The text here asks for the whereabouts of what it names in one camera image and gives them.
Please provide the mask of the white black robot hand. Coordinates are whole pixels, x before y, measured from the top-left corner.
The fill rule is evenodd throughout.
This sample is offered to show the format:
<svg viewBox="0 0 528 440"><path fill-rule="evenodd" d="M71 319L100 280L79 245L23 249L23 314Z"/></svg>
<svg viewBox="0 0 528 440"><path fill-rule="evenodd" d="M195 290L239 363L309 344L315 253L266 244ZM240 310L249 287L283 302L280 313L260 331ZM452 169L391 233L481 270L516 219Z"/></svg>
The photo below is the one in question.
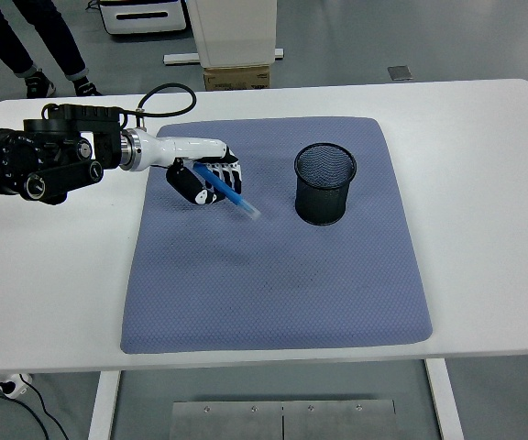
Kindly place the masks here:
<svg viewBox="0 0 528 440"><path fill-rule="evenodd" d="M139 129L130 132L137 139L132 147L132 171L149 167L166 170L170 186L191 204L214 204L226 198L226 193L210 181L199 179L185 163L205 166L230 191L242 192L241 167L230 147L219 139L198 137L152 137Z"/></svg>

